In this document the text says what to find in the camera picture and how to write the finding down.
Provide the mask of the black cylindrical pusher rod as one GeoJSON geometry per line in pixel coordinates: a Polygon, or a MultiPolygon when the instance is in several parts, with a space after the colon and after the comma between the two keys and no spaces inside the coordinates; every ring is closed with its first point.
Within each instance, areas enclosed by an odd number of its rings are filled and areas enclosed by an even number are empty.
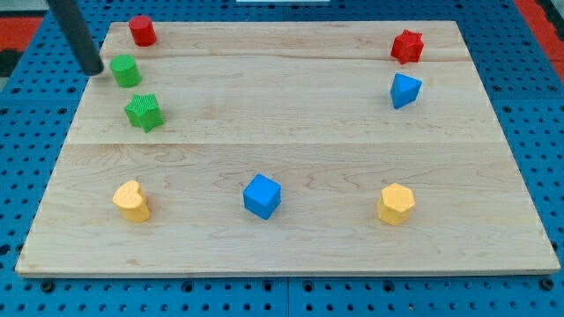
{"type": "Polygon", "coordinates": [[[75,0],[48,0],[48,6],[80,69],[88,77],[99,75],[104,70],[104,64],[78,3],[75,0]]]}

